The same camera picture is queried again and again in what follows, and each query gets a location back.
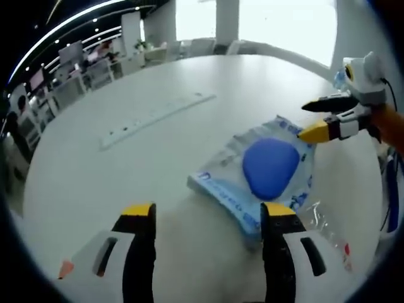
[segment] office floor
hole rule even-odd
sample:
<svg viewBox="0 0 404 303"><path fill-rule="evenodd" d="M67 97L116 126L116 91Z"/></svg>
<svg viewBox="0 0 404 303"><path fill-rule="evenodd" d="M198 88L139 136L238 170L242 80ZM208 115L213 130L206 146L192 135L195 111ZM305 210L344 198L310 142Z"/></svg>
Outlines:
<svg viewBox="0 0 404 303"><path fill-rule="evenodd" d="M11 192L6 194L10 209L19 216L23 216L24 188L25 183L19 181L14 174L11 174Z"/></svg>

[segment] bright window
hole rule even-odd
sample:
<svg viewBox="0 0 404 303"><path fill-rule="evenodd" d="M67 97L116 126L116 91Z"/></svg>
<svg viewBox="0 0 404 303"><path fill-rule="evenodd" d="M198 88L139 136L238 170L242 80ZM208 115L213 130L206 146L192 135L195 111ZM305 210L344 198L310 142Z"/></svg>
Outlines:
<svg viewBox="0 0 404 303"><path fill-rule="evenodd" d="M175 10L178 41L216 37L215 0L177 0Z"/></svg>
<svg viewBox="0 0 404 303"><path fill-rule="evenodd" d="M140 19L140 39L142 41L145 41L145 23L143 22L143 19Z"/></svg>
<svg viewBox="0 0 404 303"><path fill-rule="evenodd" d="M239 38L330 67L336 40L334 0L240 0Z"/></svg>

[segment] table surface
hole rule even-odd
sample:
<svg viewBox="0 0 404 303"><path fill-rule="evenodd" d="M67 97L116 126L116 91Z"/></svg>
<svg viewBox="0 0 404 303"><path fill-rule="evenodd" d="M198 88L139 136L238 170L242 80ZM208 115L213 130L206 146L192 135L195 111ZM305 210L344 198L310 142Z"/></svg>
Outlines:
<svg viewBox="0 0 404 303"><path fill-rule="evenodd" d="M120 123L189 93L217 98L168 117L100 151ZM264 56L208 56L144 69L86 95L51 122L25 187L26 242L55 277L98 231L130 204L157 204L156 302L262 300L261 254L244 249L218 203L186 186L236 133L277 114L306 126L301 105L333 92L324 79ZM382 220L376 151L366 132L316 149L311 201L325 204L350 243L356 273L372 262Z"/></svg>

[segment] red sticker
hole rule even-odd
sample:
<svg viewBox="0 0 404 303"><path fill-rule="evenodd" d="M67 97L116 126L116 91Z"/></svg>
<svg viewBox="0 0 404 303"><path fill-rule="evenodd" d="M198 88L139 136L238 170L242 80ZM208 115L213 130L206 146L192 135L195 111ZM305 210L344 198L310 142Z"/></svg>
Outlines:
<svg viewBox="0 0 404 303"><path fill-rule="evenodd" d="M347 254L349 256L349 245L348 244L345 245L345 254Z"/></svg>

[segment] person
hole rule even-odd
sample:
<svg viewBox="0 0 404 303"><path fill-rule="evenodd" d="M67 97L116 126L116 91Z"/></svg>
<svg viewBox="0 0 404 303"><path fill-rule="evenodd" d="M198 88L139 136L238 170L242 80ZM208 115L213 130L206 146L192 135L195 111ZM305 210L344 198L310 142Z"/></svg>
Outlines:
<svg viewBox="0 0 404 303"><path fill-rule="evenodd" d="M25 108L27 106L27 98L22 95L18 98L18 109L20 110L20 115L25 111Z"/></svg>
<svg viewBox="0 0 404 303"><path fill-rule="evenodd" d="M26 110L26 106L27 106L27 101L26 101L26 97L25 96L21 96L18 99L18 109L20 110L20 116L22 115L22 113L24 113L24 111ZM26 139L24 138L24 136L20 133L20 128L18 126L18 118L19 115L17 115L16 112L9 112L7 115L7 121L6 126L5 126L5 131L6 133L10 133L11 136L14 139L14 143L16 144L16 146L18 147L18 149L20 150L20 153L22 154L22 156L24 157L24 159L28 162L31 163L32 160L32 151L28 146L28 143L26 141Z"/></svg>

